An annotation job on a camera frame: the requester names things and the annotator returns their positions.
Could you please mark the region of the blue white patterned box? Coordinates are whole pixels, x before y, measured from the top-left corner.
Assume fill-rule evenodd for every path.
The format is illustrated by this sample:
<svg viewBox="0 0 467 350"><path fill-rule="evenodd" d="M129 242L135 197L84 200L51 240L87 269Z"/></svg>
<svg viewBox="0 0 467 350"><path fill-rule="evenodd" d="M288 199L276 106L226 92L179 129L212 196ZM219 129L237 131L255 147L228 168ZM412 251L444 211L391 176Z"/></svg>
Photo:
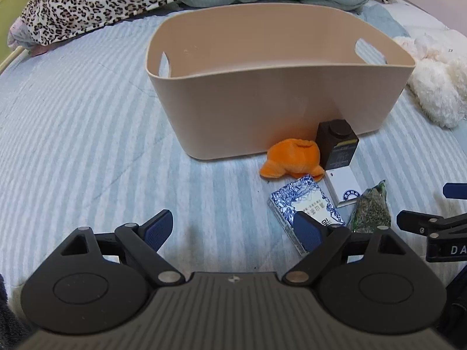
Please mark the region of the blue white patterned box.
<svg viewBox="0 0 467 350"><path fill-rule="evenodd" d="M269 197L268 205L301 256L308 253L293 230L294 216L297 212L307 213L323 226L345 225L338 210L310 175L296 179L273 192Z"/></svg>

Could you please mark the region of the white flat card box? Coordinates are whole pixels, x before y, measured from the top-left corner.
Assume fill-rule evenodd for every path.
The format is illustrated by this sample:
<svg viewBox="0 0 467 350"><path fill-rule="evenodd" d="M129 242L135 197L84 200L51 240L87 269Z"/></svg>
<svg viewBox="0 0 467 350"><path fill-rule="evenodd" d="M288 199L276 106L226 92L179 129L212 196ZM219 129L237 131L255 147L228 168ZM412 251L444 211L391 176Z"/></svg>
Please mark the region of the white flat card box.
<svg viewBox="0 0 467 350"><path fill-rule="evenodd" d="M350 166L327 170L325 184L337 208L355 204L363 192Z"/></svg>

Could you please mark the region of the green sunflower seed packet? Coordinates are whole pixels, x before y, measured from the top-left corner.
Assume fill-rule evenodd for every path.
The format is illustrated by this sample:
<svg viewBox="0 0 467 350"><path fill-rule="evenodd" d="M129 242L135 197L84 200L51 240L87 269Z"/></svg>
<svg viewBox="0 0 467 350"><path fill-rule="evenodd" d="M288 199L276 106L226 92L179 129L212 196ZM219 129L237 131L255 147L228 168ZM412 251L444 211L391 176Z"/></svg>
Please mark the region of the green sunflower seed packet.
<svg viewBox="0 0 467 350"><path fill-rule="evenodd" d="M348 228L356 233L373 233L378 227L391 227L391 216L386 201L386 181L366 189L357 199Z"/></svg>

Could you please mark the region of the orange plush toy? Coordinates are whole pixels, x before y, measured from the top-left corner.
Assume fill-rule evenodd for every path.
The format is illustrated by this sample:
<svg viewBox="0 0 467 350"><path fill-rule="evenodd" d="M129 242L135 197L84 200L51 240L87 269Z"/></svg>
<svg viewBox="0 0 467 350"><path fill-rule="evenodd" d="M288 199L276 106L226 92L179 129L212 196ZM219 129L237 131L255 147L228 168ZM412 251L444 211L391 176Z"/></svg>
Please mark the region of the orange plush toy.
<svg viewBox="0 0 467 350"><path fill-rule="evenodd" d="M320 166L320 150L315 141L289 138L268 149L260 176L280 179L286 175L296 179L310 175L315 181L324 177L325 170Z"/></svg>

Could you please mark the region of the dark brown small bottle box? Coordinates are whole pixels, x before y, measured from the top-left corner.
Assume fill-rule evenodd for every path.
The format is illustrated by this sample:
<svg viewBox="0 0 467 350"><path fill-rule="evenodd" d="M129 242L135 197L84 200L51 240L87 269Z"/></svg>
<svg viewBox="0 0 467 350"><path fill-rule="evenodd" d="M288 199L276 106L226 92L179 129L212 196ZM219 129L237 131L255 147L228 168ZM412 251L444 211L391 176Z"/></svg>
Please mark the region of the dark brown small bottle box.
<svg viewBox="0 0 467 350"><path fill-rule="evenodd" d="M327 171L350 165L358 137L346 120L334 119L319 123L315 142L320 150L320 166Z"/></svg>

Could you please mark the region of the white fluffy plush toy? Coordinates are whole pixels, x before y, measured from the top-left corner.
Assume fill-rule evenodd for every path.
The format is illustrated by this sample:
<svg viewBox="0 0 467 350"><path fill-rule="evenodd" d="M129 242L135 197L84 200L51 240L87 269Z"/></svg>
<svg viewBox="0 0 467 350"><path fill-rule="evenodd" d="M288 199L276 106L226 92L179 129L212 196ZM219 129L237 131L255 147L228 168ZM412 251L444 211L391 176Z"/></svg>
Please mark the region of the white fluffy plush toy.
<svg viewBox="0 0 467 350"><path fill-rule="evenodd" d="M466 119L466 56L429 35L393 39L415 60L408 79L427 118L442 128Z"/></svg>

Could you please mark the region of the beige plastic storage basket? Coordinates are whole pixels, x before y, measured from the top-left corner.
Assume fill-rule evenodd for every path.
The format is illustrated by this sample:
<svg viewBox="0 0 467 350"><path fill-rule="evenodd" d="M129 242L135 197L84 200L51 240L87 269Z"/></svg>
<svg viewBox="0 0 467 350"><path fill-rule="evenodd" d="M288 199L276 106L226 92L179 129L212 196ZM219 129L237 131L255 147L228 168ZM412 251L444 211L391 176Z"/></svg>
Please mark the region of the beige plastic storage basket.
<svg viewBox="0 0 467 350"><path fill-rule="evenodd" d="M325 6L255 3L164 20L146 70L182 149L198 160L312 139L345 119L381 127L415 66L385 33Z"/></svg>

